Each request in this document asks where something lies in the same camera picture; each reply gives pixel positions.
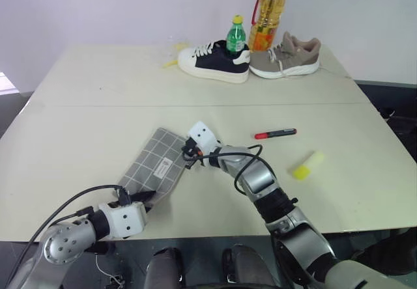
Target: table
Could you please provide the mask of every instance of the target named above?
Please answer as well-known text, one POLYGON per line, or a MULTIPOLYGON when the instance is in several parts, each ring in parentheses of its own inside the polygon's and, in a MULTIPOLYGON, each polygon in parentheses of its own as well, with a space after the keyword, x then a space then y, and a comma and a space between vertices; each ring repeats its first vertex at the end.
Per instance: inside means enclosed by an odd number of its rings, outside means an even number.
MULTIPOLYGON (((324 49, 328 61, 322 61, 332 72, 321 70, 294 79, 271 81, 251 75, 243 85, 229 85, 185 76, 176 67, 160 69, 160 74, 155 69, 152 79, 124 78, 126 89, 142 88, 150 94, 160 88, 160 82, 164 84, 163 94, 154 100, 146 92, 100 90, 91 85, 96 78, 81 86, 87 75, 96 77, 102 61, 107 72, 102 74, 107 84, 103 86, 108 87, 112 80, 116 82, 112 69, 132 71, 134 61, 120 60, 109 68, 106 60, 138 58, 146 49, 71 49, 36 90, 0 140, 0 224, 8 227, 0 232, 0 240, 28 240, 74 193, 118 182, 156 128, 185 135, 198 120, 224 143, 236 146, 254 144, 252 135, 260 131, 297 128, 295 136, 262 141, 262 157, 321 232, 417 224, 415 162, 353 80, 333 73, 337 65, 331 62, 336 60, 328 49, 324 49), (77 58, 83 53, 94 64, 91 70, 87 64, 77 70, 72 91, 65 94, 71 88, 67 75, 74 71, 65 72, 65 67, 81 64, 77 58), (177 90, 183 84, 190 86, 177 90), (265 101, 250 92, 257 86, 265 101), (170 88, 181 99, 170 96, 170 88), (53 95, 55 90, 62 99, 53 95), (230 99, 215 96, 225 91, 230 99), (289 170, 314 150, 325 153, 324 162, 308 179, 296 181, 289 170)), ((97 191, 74 202, 65 214, 113 199, 111 191, 97 191)), ((263 220, 253 204, 236 193, 230 176, 196 166, 184 172, 172 194, 149 212, 145 231, 132 239, 265 234, 263 220)))

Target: cooking oil bottle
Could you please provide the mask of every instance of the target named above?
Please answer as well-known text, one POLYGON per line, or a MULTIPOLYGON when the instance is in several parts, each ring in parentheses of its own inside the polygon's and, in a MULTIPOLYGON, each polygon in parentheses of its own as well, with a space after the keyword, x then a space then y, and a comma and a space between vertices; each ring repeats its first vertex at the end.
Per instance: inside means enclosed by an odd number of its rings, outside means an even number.
POLYGON ((271 47, 276 29, 280 24, 284 4, 285 0, 256 0, 249 37, 249 48, 251 51, 262 51, 271 47), (259 16, 255 22, 258 7, 260 8, 259 16))

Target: plastic bottle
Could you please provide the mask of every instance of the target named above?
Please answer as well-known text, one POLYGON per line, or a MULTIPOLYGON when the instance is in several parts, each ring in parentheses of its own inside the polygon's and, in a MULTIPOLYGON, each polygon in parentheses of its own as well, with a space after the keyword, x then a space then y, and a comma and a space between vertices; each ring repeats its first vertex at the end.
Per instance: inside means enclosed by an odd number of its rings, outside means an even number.
POLYGON ((251 51, 263 51, 271 47, 284 4, 285 0, 256 0, 248 44, 251 51), (259 16, 255 22, 258 7, 259 16))
POLYGON ((233 25, 227 34, 226 48, 231 55, 236 55, 239 51, 244 49, 246 43, 246 34, 242 26, 243 17, 236 15, 233 18, 233 25))

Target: bottle cap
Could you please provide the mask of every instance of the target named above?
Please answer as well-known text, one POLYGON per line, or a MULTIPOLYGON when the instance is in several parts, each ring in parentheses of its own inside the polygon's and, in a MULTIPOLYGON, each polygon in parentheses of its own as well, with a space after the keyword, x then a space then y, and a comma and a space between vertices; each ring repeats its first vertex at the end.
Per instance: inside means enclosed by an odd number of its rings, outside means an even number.
POLYGON ((243 23, 243 17, 240 14, 237 14, 235 17, 233 17, 233 23, 234 24, 242 24, 243 23))

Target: yellow highlighter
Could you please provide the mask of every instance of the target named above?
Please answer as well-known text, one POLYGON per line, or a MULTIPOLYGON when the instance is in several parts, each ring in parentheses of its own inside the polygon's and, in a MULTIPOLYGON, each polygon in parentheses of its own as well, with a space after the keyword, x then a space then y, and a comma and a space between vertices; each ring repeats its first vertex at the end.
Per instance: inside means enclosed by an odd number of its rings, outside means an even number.
POLYGON ((316 168, 324 159, 324 154, 320 151, 314 151, 310 157, 303 163, 301 163, 295 170, 293 170, 292 175, 297 180, 305 179, 310 172, 316 168))

